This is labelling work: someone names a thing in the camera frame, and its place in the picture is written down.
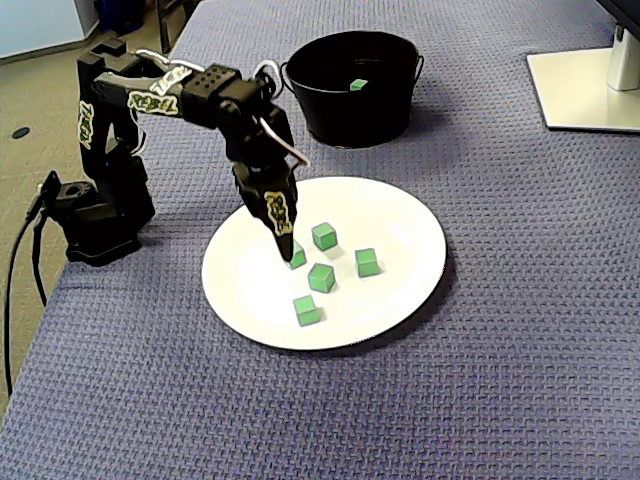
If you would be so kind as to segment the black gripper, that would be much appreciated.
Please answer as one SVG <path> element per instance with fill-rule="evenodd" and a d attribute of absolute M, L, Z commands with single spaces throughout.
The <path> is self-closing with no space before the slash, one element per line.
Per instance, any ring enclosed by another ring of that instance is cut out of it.
<path fill-rule="evenodd" d="M 227 157 L 236 188 L 249 213 L 271 232 L 284 261 L 294 255 L 296 209 L 290 193 L 296 189 L 295 175 L 286 160 L 291 147 L 290 126 L 280 108 L 257 113 L 227 108 Z"/>

